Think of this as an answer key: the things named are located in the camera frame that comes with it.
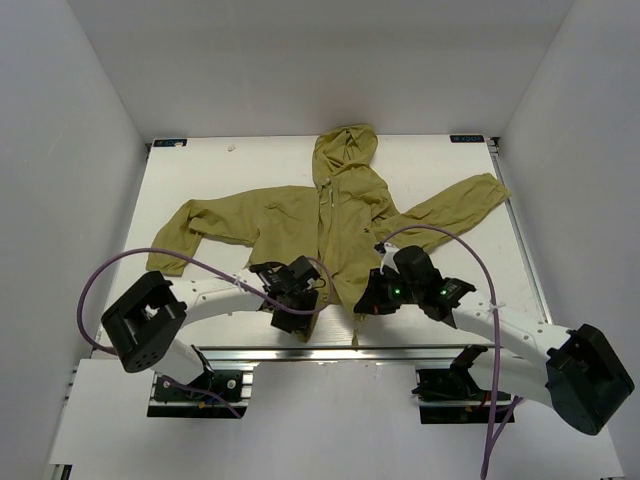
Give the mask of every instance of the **gray wall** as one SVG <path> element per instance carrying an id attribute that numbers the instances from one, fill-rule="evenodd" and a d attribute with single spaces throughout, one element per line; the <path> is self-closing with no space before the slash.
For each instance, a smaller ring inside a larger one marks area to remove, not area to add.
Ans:
<path id="1" fill-rule="evenodd" d="M 558 323 L 601 327 L 640 384 L 640 3 L 577 1 L 503 138 Z M 640 479 L 640 394 L 610 422 Z"/>
<path id="2" fill-rule="evenodd" d="M 497 135 L 572 0 L 70 0 L 146 140 Z"/>
<path id="3" fill-rule="evenodd" d="M 2 478 L 42 478 L 71 370 L 88 353 L 75 302 L 122 239 L 144 155 L 67 3 L 0 2 Z"/>

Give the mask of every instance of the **wall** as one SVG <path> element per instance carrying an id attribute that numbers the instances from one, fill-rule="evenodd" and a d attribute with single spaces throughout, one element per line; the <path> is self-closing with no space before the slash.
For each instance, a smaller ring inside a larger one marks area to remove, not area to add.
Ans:
<path id="1" fill-rule="evenodd" d="M 572 0 L 70 0 L 155 136 L 498 135 Z"/>
<path id="2" fill-rule="evenodd" d="M 558 323 L 602 328 L 640 384 L 640 3 L 574 4 L 505 131 L 502 159 Z M 640 394 L 611 420 L 640 479 Z"/>
<path id="3" fill-rule="evenodd" d="M 88 353 L 75 303 L 123 239 L 144 158 L 67 3 L 0 2 L 2 478 L 42 478 L 72 368 Z"/>

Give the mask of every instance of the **white panel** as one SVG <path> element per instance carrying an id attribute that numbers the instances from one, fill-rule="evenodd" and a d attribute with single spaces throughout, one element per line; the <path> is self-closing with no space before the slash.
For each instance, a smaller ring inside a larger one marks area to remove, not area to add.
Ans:
<path id="1" fill-rule="evenodd" d="M 82 284 L 122 242 L 144 145 L 64 0 L 0 2 L 0 465 L 41 478 Z M 95 332 L 108 279 L 89 300 Z"/>
<path id="2" fill-rule="evenodd" d="M 640 378 L 640 3 L 576 2 L 504 135 L 555 321 L 601 328 Z M 640 396 L 611 421 L 640 478 Z"/>
<path id="3" fill-rule="evenodd" d="M 158 230 L 191 198 L 218 198 L 253 188 L 313 185 L 311 155 L 315 137 L 189 139 L 186 147 L 153 148 L 129 231 L 126 248 L 151 245 Z M 381 136 L 372 162 L 388 184 L 396 206 L 406 211 L 446 187 L 471 175 L 492 172 L 484 143 L 452 144 L 448 136 Z M 485 260 L 500 301 L 540 318 L 504 205 L 464 234 Z M 196 258 L 228 273 L 244 268 L 250 250 L 205 239 Z M 486 291 L 486 280 L 471 255 L 450 242 L 433 253 L 443 275 L 458 277 Z M 125 259 L 113 284 L 115 301 L 144 273 L 146 255 Z M 210 274 L 188 266 L 184 277 Z M 179 338 L 199 346 L 296 346 L 303 344 L 269 325 L 268 313 L 238 312 L 218 316 L 181 330 Z M 351 345 L 354 322 L 342 307 L 320 315 L 311 341 L 314 345 Z M 360 345 L 466 345 L 487 343 L 471 334 L 429 320 L 416 306 L 403 307 L 385 317 L 367 318 L 359 326 Z"/>
<path id="4" fill-rule="evenodd" d="M 571 0 L 71 0 L 143 136 L 502 132 Z"/>
<path id="5" fill-rule="evenodd" d="M 81 363 L 52 461 L 72 480 L 477 478 L 483 425 L 420 425 L 413 367 L 261 364 L 242 420 L 146 418 L 151 375 Z M 525 403 L 491 464 L 494 480 L 584 480 L 620 474 L 597 437 Z"/>

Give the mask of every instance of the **jacket sleeve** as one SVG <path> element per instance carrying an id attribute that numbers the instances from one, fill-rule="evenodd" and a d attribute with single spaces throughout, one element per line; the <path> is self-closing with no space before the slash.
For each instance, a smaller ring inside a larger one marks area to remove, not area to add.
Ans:
<path id="1" fill-rule="evenodd" d="M 277 201 L 282 187 L 251 190 L 215 200 L 189 200 L 160 229 L 152 246 L 192 257 L 203 235 L 230 243 L 253 246 L 259 235 L 262 213 Z M 151 253 L 147 270 L 182 275 L 186 262 L 168 255 Z"/>
<path id="2" fill-rule="evenodd" d="M 406 213 L 387 218 L 373 227 L 378 241 L 407 225 L 421 223 L 441 227 L 456 234 L 464 233 L 504 202 L 511 193 L 491 174 L 475 175 L 450 186 Z M 443 233 L 413 229 L 393 237 L 398 247 L 418 245 L 435 248 L 449 240 Z"/>

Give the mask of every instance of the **jacket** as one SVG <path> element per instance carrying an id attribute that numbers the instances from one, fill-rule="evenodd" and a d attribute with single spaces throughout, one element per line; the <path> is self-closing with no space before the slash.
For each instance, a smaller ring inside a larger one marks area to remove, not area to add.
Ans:
<path id="1" fill-rule="evenodd" d="M 337 128 L 318 137 L 312 158 L 314 187 L 264 188 L 214 200 L 189 200 L 162 227 L 154 247 L 193 256 L 203 235 L 253 247 L 249 264 L 320 258 L 332 273 L 338 298 L 353 315 L 369 271 L 380 265 L 374 245 L 409 224 L 427 223 L 463 233 L 509 197 L 492 175 L 463 180 L 405 213 L 396 209 L 386 182 L 371 168 L 378 139 L 369 125 Z M 411 230 L 398 247 L 432 249 L 445 235 Z M 181 275 L 185 262 L 150 254 L 148 270 Z M 319 302 L 328 297 L 321 290 Z"/>

